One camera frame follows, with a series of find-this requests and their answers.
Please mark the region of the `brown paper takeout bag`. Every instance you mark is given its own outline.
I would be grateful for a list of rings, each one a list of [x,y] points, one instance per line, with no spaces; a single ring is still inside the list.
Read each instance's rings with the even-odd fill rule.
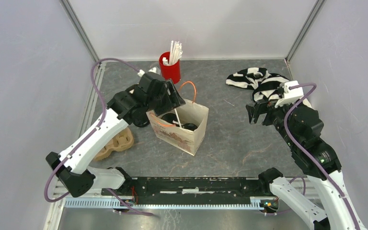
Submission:
[[[194,88],[194,97],[192,100],[185,99],[185,104],[176,109],[182,125],[193,123],[198,126],[197,130],[190,131],[167,123],[161,119],[164,114],[156,116],[154,111],[147,112],[147,117],[158,138],[194,156],[205,137],[209,108],[196,103],[197,91],[193,82],[186,81],[181,88],[188,83]]]

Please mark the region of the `black plastic cup lid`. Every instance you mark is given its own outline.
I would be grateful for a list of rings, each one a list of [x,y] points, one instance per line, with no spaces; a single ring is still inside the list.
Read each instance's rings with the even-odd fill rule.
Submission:
[[[182,125],[182,128],[190,130],[190,131],[195,131],[198,129],[198,126],[193,123],[185,123]]]

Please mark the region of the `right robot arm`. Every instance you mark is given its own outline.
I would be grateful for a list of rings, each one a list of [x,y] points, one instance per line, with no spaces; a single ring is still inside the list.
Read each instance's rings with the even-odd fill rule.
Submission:
[[[297,192],[272,168],[259,175],[258,191],[282,199],[311,230],[364,230],[345,186],[335,150],[321,139],[323,122],[318,111],[301,100],[276,107],[276,101],[259,100],[246,105],[250,124],[265,115],[264,126],[274,126],[291,150],[296,165],[316,189],[323,205],[317,207]]]

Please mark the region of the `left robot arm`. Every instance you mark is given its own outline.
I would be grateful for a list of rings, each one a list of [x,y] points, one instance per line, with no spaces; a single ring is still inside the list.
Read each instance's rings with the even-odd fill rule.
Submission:
[[[148,124],[148,111],[162,115],[185,105],[171,80],[154,72],[141,76],[138,84],[116,93],[101,115],[84,134],[61,153],[51,152],[46,161],[52,168],[51,178],[57,177],[72,197],[90,189],[114,189],[119,195],[131,190],[131,182],[117,168],[98,169],[89,164],[99,151],[130,124]]]

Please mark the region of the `red cup holder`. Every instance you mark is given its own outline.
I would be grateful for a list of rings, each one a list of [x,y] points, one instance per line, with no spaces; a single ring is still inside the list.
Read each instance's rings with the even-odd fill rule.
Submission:
[[[170,59],[170,51],[161,54],[161,56],[159,57],[161,75],[166,80],[172,80],[174,84],[177,84],[181,80],[180,60],[178,60],[172,66],[166,66],[163,63],[164,58],[167,58],[167,60]]]

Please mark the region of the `black white striped cloth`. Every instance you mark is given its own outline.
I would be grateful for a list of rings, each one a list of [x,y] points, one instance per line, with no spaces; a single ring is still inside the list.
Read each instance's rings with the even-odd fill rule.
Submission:
[[[281,94],[278,91],[280,84],[288,82],[289,79],[277,74],[270,73],[266,68],[250,67],[239,70],[229,75],[225,84],[252,91],[252,101],[278,100]]]

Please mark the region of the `stack of black lids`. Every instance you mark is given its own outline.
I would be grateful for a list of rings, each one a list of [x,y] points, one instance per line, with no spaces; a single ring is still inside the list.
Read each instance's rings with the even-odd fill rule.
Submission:
[[[150,121],[146,115],[146,112],[137,112],[132,115],[133,118],[133,124],[136,127],[146,127],[150,124]]]

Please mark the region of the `white wrapped straws bundle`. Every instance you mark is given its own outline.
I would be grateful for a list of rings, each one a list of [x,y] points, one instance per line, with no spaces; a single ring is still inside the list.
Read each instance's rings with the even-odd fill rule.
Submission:
[[[179,41],[171,41],[169,56],[162,58],[162,64],[165,66],[173,66],[178,63],[182,54],[182,43]]]

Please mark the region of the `cardboard cup carrier tray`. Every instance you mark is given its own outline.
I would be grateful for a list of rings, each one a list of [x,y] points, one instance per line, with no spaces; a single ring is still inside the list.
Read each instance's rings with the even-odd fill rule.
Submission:
[[[101,161],[111,155],[113,151],[122,152],[131,148],[134,144],[134,137],[127,127],[114,136],[93,158],[94,161]]]

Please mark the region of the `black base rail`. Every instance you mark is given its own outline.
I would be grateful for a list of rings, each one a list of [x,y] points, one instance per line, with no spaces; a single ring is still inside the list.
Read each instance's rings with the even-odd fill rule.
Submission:
[[[137,205],[246,205],[251,198],[275,198],[257,177],[132,177],[113,192]]]

